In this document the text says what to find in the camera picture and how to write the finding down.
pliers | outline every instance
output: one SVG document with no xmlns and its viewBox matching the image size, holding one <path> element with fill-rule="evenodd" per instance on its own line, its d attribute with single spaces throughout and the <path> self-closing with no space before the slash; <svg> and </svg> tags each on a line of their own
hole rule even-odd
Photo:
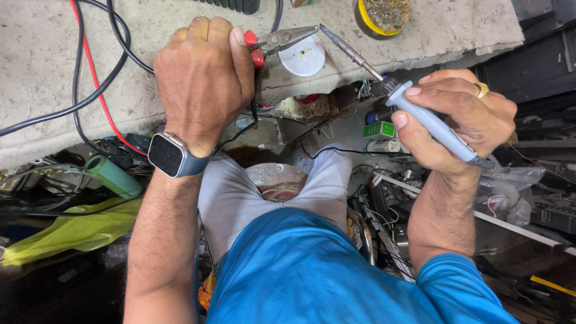
<svg viewBox="0 0 576 324">
<path fill-rule="evenodd" d="M 251 30 L 244 33 L 246 46 L 251 52 L 255 68 L 264 67 L 264 56 L 283 51 L 320 30 L 318 26 L 281 29 L 262 37 L 256 37 Z"/>
</svg>

grey soldering iron handle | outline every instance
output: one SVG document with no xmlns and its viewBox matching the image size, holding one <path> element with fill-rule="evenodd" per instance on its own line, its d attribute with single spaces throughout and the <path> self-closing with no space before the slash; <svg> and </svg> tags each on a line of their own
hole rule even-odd
<svg viewBox="0 0 576 324">
<path fill-rule="evenodd" d="M 414 116 L 422 126 L 428 129 L 430 135 L 462 161 L 483 169 L 492 169 L 495 167 L 494 162 L 478 156 L 476 151 L 474 151 L 468 143 L 462 140 L 460 136 L 440 120 L 440 118 L 436 117 L 436 115 L 434 115 L 429 109 L 422 108 L 406 100 L 404 97 L 404 91 L 411 86 L 412 81 L 404 81 L 400 83 L 390 92 L 388 101 L 386 101 L 386 106 L 398 106 L 400 109 L 412 114 L 412 116 Z"/>
</svg>

black watch screen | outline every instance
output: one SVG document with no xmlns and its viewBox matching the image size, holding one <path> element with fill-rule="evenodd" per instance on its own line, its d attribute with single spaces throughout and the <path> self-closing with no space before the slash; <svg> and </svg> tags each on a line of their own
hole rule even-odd
<svg viewBox="0 0 576 324">
<path fill-rule="evenodd" d="M 168 176 L 175 177 L 178 174 L 183 159 L 182 150 L 164 136 L 152 137 L 148 160 Z"/>
</svg>

smartwatch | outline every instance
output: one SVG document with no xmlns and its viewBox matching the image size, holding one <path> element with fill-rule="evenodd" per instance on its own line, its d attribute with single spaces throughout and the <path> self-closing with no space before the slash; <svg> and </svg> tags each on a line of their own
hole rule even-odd
<svg viewBox="0 0 576 324">
<path fill-rule="evenodd" d="M 195 157 L 190 154 L 186 144 L 176 135 L 167 131 L 152 136 L 148 160 L 170 178 L 202 173 L 212 154 L 207 157 Z"/>
</svg>

metal tin lid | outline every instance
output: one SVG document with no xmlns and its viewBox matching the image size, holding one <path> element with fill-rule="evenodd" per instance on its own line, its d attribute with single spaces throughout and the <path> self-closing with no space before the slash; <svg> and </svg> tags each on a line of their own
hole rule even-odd
<svg viewBox="0 0 576 324">
<path fill-rule="evenodd" d="M 326 61 L 326 50 L 320 38 L 312 35 L 278 52 L 282 66 L 292 75 L 309 78 L 320 72 Z"/>
</svg>

